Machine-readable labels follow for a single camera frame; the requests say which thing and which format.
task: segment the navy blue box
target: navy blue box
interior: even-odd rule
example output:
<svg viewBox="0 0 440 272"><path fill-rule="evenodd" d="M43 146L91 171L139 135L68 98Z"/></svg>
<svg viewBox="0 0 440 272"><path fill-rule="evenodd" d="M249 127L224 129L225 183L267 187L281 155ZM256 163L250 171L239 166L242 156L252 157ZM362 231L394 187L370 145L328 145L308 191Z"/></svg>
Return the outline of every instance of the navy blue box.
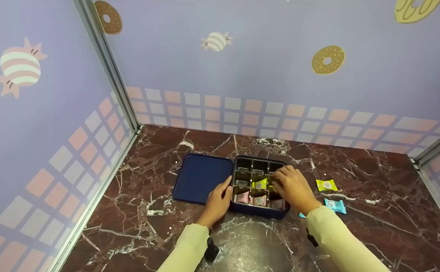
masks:
<svg viewBox="0 0 440 272"><path fill-rule="evenodd" d="M275 177L272 173L282 166L284 162L238 156L232 162L229 159L212 157L197 153L189 153L183 160L180 173L173 188L173 198L191 203L205 204L208 193L218 184L232 175L231 185L233 196L230 200L230 210L247 215L258 215L266 218L283 219L290 210L290 205L281 199L273 186ZM253 182L267 179L267 187L254 188ZM238 203L234 200L237 195L249 192L249 203ZM254 198L266 196L266 207L254 205ZM284 207L272 208L273 203L284 204Z"/></svg>

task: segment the light green sleeve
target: light green sleeve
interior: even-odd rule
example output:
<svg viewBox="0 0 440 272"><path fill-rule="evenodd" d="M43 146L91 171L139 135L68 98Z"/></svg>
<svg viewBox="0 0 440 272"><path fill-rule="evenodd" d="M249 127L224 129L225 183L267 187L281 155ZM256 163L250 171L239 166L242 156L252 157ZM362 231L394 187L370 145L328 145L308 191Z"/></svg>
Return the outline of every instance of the light green sleeve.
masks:
<svg viewBox="0 0 440 272"><path fill-rule="evenodd" d="M311 211L307 227L341 272L389 271L331 209L322 206Z"/></svg>
<svg viewBox="0 0 440 272"><path fill-rule="evenodd" d="M176 246L157 272L194 272L205 254L208 228L189 224L176 241Z"/></svg>

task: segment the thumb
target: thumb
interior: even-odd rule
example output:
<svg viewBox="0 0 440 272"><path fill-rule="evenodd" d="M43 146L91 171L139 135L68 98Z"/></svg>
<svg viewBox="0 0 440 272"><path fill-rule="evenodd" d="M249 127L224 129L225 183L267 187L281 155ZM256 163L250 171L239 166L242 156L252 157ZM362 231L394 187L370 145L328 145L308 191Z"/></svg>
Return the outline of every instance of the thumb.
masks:
<svg viewBox="0 0 440 272"><path fill-rule="evenodd" d="M232 194L233 194L233 187L228 186L227 191L225 191L225 197L223 199L228 199L230 201L230 199L232 199Z"/></svg>
<svg viewBox="0 0 440 272"><path fill-rule="evenodd" d="M277 191L279 192L280 196L282 196L283 199L285 199L285 189L280 185L277 181L272 182L273 186Z"/></svg>

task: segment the wrapped candy illustration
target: wrapped candy illustration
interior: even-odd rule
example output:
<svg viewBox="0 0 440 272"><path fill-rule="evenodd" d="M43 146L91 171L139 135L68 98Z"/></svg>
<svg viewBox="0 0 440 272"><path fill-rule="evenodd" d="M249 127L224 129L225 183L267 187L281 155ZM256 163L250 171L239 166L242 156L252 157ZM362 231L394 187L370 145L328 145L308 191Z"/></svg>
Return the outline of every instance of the wrapped candy illustration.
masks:
<svg viewBox="0 0 440 272"><path fill-rule="evenodd" d="M225 45L232 44L232 38L228 36L228 32L223 34L220 32L212 32L208 35L208 38L201 39L203 43L201 46L205 48L205 50L211 49L214 51L221 51L225 48Z"/></svg>
<svg viewBox="0 0 440 272"><path fill-rule="evenodd" d="M3 84L1 96L9 93L18 98L21 86L32 86L40 78L40 63L47 55L40 51L42 44L31 46L27 38L23 48L9 48L0 57L0 66L3 76L0 83Z"/></svg>

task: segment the marble table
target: marble table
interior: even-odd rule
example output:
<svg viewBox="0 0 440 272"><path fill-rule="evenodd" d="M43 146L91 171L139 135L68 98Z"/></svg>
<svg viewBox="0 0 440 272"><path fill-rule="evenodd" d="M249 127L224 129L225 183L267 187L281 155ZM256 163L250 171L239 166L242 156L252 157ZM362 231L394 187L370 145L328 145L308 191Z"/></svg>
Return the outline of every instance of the marble table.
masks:
<svg viewBox="0 0 440 272"><path fill-rule="evenodd" d="M190 152L251 155L300 169L319 200L343 199L349 229L392 271L440 271L440 211L406 155L146 125L71 252L63 272L156 271L201 205L171 191ZM315 178L342 190L320 193ZM283 220L227 213L220 253L197 271L335 272L294 210Z"/></svg>

